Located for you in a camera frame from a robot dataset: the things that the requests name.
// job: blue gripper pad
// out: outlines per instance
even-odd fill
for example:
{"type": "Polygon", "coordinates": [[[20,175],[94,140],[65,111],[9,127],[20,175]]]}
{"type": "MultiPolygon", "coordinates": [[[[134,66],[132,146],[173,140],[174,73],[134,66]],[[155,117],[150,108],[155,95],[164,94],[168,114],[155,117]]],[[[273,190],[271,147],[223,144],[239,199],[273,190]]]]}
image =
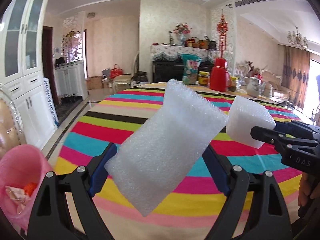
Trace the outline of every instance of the blue gripper pad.
{"type": "Polygon", "coordinates": [[[228,196],[231,192],[228,179],[232,165],[227,157],[217,155],[212,146],[209,145],[202,154],[202,158],[217,186],[217,189],[225,196],[228,196]]]}
{"type": "Polygon", "coordinates": [[[110,143],[104,150],[102,155],[96,156],[90,161],[88,166],[90,166],[91,164],[96,165],[96,169],[93,171],[90,178],[90,188],[88,190],[90,197],[94,197],[95,194],[99,193],[102,190],[102,187],[106,182],[107,177],[109,176],[108,172],[104,168],[104,165],[109,159],[115,156],[116,153],[117,146],[114,143],[110,143]]]}

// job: drawer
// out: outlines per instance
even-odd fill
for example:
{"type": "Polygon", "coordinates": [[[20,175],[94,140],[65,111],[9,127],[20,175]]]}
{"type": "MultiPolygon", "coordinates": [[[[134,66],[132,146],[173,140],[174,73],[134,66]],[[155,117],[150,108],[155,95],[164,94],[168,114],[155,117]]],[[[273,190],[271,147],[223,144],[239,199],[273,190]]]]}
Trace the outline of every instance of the drawer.
{"type": "Polygon", "coordinates": [[[24,85],[26,87],[26,92],[33,90],[34,88],[42,85],[43,77],[41,71],[29,74],[27,76],[22,77],[24,85]]]}
{"type": "Polygon", "coordinates": [[[4,85],[12,95],[12,99],[17,99],[26,93],[26,89],[23,83],[23,78],[18,78],[4,85]]]}

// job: glass cabinet door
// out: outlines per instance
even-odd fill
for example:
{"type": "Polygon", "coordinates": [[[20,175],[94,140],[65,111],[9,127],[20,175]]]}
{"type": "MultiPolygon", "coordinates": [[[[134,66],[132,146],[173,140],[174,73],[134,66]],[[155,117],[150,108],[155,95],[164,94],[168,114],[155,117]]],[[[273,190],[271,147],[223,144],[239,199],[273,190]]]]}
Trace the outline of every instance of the glass cabinet door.
{"type": "Polygon", "coordinates": [[[38,21],[40,17],[41,7],[43,0],[34,0],[28,25],[26,26],[25,32],[26,37],[26,69],[34,68],[37,66],[36,60],[36,45],[37,45],[37,32],[38,32],[38,21]]]}
{"type": "Polygon", "coordinates": [[[4,72],[6,77],[19,71],[18,44],[20,32],[23,33],[25,31],[25,26],[21,26],[21,21],[26,3],[27,0],[16,0],[9,20],[4,52],[4,72]]]}

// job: flower vase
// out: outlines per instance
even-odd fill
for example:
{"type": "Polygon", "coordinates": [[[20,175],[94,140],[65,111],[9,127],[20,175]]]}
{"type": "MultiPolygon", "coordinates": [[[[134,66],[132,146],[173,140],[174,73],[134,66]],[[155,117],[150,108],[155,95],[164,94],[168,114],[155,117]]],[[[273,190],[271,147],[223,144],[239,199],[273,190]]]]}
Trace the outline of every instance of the flower vase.
{"type": "Polygon", "coordinates": [[[185,46],[187,37],[184,33],[178,33],[178,40],[179,40],[180,45],[185,46]]]}

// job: screw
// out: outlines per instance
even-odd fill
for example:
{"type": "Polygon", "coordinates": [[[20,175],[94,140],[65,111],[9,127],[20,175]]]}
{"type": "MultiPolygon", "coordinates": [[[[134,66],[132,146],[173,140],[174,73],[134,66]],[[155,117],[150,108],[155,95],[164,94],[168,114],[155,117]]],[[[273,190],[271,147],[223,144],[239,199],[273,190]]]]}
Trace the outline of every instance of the screw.
{"type": "Polygon", "coordinates": [[[51,177],[53,177],[53,175],[54,175],[53,171],[49,171],[49,172],[46,174],[46,177],[47,177],[47,178],[51,178],[51,177]]]}
{"type": "Polygon", "coordinates": [[[235,166],[233,166],[233,170],[240,172],[240,171],[242,171],[242,167],[239,165],[235,165],[235,166]]]}
{"type": "Polygon", "coordinates": [[[85,167],[84,167],[84,166],[79,166],[79,167],[77,168],[77,171],[78,171],[79,173],[84,172],[84,171],[85,171],[85,167]]]}
{"type": "Polygon", "coordinates": [[[267,177],[272,177],[273,176],[271,171],[266,171],[265,174],[266,174],[267,177]]]}

